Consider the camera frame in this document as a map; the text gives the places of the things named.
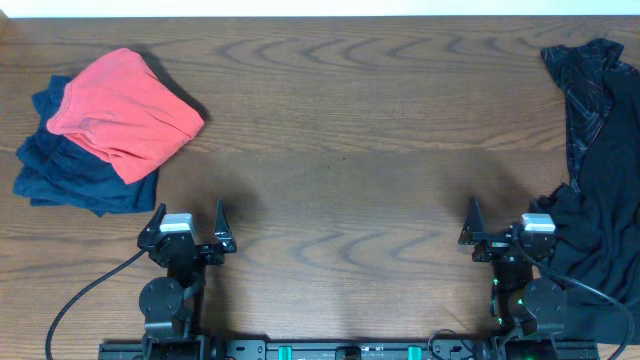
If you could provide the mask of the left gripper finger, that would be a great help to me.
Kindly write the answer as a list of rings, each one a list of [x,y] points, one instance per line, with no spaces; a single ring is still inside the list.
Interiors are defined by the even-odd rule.
[[[160,232],[160,225],[166,215],[166,205],[161,203],[156,209],[154,215],[141,231],[142,239],[153,239]]]
[[[216,204],[216,219],[215,219],[214,233],[216,235],[231,234],[231,229],[228,225],[228,222],[225,216],[224,205],[222,200],[218,200]]]

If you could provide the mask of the plain black t-shirt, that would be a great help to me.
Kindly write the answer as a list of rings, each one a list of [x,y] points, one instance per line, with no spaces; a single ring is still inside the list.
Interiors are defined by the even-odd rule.
[[[572,338],[620,343],[639,318],[639,74],[605,74],[614,106],[579,173],[539,201],[559,241],[548,269],[585,284],[571,287]]]

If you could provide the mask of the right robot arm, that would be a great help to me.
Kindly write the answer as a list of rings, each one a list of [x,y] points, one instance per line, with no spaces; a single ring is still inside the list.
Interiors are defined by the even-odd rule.
[[[476,358],[560,357],[556,337],[565,330],[567,295],[557,282],[533,274],[534,263],[552,254],[555,230],[550,215],[525,213],[507,229],[490,233],[477,199],[470,199],[458,243],[473,248],[474,262],[491,265],[490,313],[499,324],[474,347]]]

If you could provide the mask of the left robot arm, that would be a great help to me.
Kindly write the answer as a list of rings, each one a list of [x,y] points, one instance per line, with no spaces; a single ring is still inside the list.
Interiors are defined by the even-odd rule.
[[[137,246],[167,270],[148,282],[139,295],[145,334],[140,358],[144,360],[219,360],[226,357],[223,341],[199,332],[205,270],[222,265],[237,244],[225,217],[223,203],[216,204],[215,241],[198,244],[193,217],[169,214],[160,205],[138,236]]]

